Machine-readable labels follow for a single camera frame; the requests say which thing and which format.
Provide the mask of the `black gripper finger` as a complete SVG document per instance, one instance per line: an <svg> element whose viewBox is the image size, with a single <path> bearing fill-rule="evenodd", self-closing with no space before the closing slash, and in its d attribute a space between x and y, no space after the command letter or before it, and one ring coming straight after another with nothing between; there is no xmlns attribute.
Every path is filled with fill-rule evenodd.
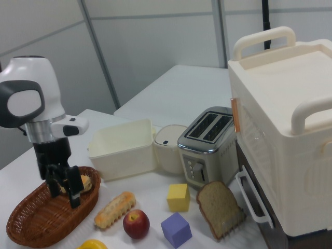
<svg viewBox="0 0 332 249"><path fill-rule="evenodd" d="M55 164L48 165L46 169L46 183L52 198L60 194L59 181L61 181L61 174L58 167Z"/></svg>
<svg viewBox="0 0 332 249"><path fill-rule="evenodd" d="M66 187L71 208L80 206L81 176L78 166L66 170Z"/></svg>

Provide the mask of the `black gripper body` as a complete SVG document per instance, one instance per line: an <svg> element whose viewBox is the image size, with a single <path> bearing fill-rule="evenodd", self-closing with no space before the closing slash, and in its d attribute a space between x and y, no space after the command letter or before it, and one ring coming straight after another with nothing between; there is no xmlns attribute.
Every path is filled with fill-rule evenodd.
<svg viewBox="0 0 332 249"><path fill-rule="evenodd" d="M68 138L61 138L46 143L33 143L40 176L46 179L46 174L53 174L65 179L65 171L70 167L68 158L71 155Z"/></svg>

